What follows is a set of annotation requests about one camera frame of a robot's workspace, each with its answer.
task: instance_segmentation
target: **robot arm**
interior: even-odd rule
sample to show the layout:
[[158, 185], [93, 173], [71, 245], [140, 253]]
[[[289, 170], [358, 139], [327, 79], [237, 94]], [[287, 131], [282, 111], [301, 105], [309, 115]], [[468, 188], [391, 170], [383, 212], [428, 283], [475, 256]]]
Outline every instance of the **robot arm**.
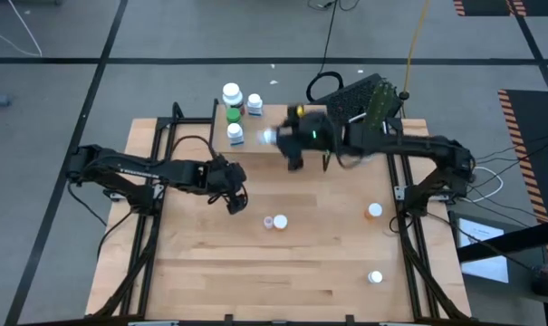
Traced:
[[181, 159], [151, 161], [90, 145], [79, 147], [72, 154], [66, 177], [78, 185], [96, 182], [123, 195], [131, 209], [140, 214], [151, 214], [157, 209], [159, 194], [155, 192], [156, 188], [135, 185], [120, 174], [150, 177], [158, 180], [163, 187], [208, 195], [209, 204], [223, 197], [230, 214], [243, 210], [247, 204], [247, 194], [236, 194], [243, 188], [244, 170], [237, 163], [227, 162], [221, 155], [206, 162]]
[[387, 134], [366, 124], [352, 123], [336, 128], [323, 111], [304, 112], [301, 107], [288, 108], [287, 119], [275, 128], [275, 144], [288, 158], [288, 169], [303, 167], [302, 150], [320, 150], [362, 158], [375, 153], [408, 155], [432, 159], [437, 168], [420, 184], [401, 190], [397, 199], [404, 210], [417, 216], [427, 213], [428, 200], [443, 189], [459, 197], [466, 196], [475, 161], [468, 149], [442, 136], [415, 137]]

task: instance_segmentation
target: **wooden tabletop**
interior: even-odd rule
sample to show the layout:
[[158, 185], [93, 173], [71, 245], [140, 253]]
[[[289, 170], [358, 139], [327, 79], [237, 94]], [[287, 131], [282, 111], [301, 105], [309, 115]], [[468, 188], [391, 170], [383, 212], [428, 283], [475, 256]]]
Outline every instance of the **wooden tabletop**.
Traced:
[[[127, 153], [150, 153], [155, 122], [133, 121]], [[403, 122], [408, 134], [428, 133], [424, 120]], [[208, 125], [178, 125], [177, 131], [178, 137], [209, 136]], [[174, 158], [209, 158], [202, 142], [181, 144]], [[423, 158], [410, 164], [416, 183], [435, 167]], [[222, 321], [232, 313], [237, 321], [344, 321], [346, 314], [356, 321], [413, 320], [399, 238], [388, 228], [395, 211], [384, 155], [349, 171], [333, 160], [326, 174], [288, 173], [259, 154], [243, 167], [249, 205], [234, 216], [222, 200], [208, 206], [206, 197], [168, 191], [148, 319]], [[382, 204], [383, 216], [369, 222], [363, 210], [372, 202]], [[112, 204], [109, 225], [127, 211], [126, 203]], [[443, 204], [431, 203], [429, 211], [447, 217]], [[287, 229], [264, 229], [264, 217], [277, 214], [288, 217]], [[127, 272], [135, 227], [130, 219], [102, 247], [87, 313], [105, 303]], [[423, 228], [433, 276], [470, 315], [451, 230], [427, 217]], [[375, 270], [384, 281], [369, 284], [366, 276]], [[428, 315], [419, 276], [418, 285]]]

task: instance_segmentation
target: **black metal frame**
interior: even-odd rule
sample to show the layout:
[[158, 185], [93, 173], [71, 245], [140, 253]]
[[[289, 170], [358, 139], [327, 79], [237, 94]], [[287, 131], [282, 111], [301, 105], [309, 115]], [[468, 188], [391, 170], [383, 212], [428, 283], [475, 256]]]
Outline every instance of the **black metal frame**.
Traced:
[[[183, 111], [175, 102], [172, 108], [172, 117], [170, 118], [157, 118], [157, 124], [155, 126], [155, 135], [153, 137], [153, 144], [151, 148], [150, 157], [158, 158], [160, 143], [163, 136], [163, 131], [168, 127], [167, 144], [164, 150], [164, 157], [171, 155], [172, 144], [175, 143], [175, 136], [177, 135], [178, 124], [212, 124], [213, 118], [185, 118]], [[146, 184], [151, 185], [152, 179], [147, 178]], [[152, 243], [151, 253], [145, 264], [145, 270], [143, 274], [142, 286], [140, 288], [139, 303], [137, 309], [137, 315], [144, 316], [147, 311], [147, 303], [149, 301], [150, 283], [153, 275], [153, 265], [155, 263], [155, 253], [157, 252], [157, 241], [159, 238], [160, 221], [162, 217], [162, 209], [164, 203], [164, 197], [159, 200], [159, 211], [150, 216], [152, 218], [152, 224], [150, 228], [149, 241]], [[137, 222], [137, 228], [135, 230], [135, 238], [130, 251], [129, 271], [133, 270], [137, 266], [139, 257], [142, 255], [141, 247], [145, 231], [145, 226], [149, 216], [139, 215]], [[122, 302], [120, 304], [120, 315], [128, 315], [130, 309], [130, 302], [132, 298], [132, 283], [129, 285], [129, 289], [124, 294]]]

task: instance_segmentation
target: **pill bottle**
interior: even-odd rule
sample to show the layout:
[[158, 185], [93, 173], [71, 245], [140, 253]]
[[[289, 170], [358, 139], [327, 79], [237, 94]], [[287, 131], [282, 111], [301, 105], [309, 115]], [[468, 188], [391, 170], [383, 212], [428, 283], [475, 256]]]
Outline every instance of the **pill bottle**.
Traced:
[[264, 115], [264, 102], [262, 98], [257, 94], [251, 94], [247, 98], [247, 114], [253, 116], [262, 116]]
[[241, 145], [244, 143], [244, 131], [237, 123], [232, 123], [227, 126], [227, 137], [231, 146]]
[[223, 87], [223, 103], [227, 108], [238, 109], [239, 112], [245, 114], [244, 94], [239, 90], [236, 83], [230, 82]]
[[382, 206], [379, 203], [372, 203], [366, 207], [364, 216], [370, 221], [382, 216]]

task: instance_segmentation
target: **white bottle cap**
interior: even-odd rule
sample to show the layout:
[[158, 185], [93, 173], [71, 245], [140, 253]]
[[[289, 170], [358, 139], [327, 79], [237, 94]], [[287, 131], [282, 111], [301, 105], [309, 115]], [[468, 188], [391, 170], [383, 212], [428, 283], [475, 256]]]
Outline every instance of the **white bottle cap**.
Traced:
[[379, 203], [372, 203], [368, 206], [368, 212], [371, 216], [378, 217], [382, 215], [382, 206]]
[[257, 133], [260, 144], [275, 144], [275, 130], [269, 128]]
[[274, 226], [276, 229], [284, 230], [288, 226], [288, 218], [283, 215], [275, 216]]
[[380, 283], [382, 282], [382, 273], [379, 271], [374, 271], [368, 273], [368, 282], [370, 283]]
[[247, 98], [247, 104], [250, 106], [261, 106], [262, 98], [260, 98], [258, 94], [251, 94]]
[[274, 227], [274, 218], [271, 216], [266, 216], [264, 218], [264, 226], [268, 230]]
[[230, 82], [223, 87], [223, 101], [227, 105], [236, 105], [239, 104], [244, 98], [244, 95], [239, 90], [239, 86]]
[[227, 126], [227, 136], [229, 138], [235, 138], [239, 137], [243, 134], [243, 131], [241, 130], [241, 126], [237, 123], [232, 123], [229, 126]]

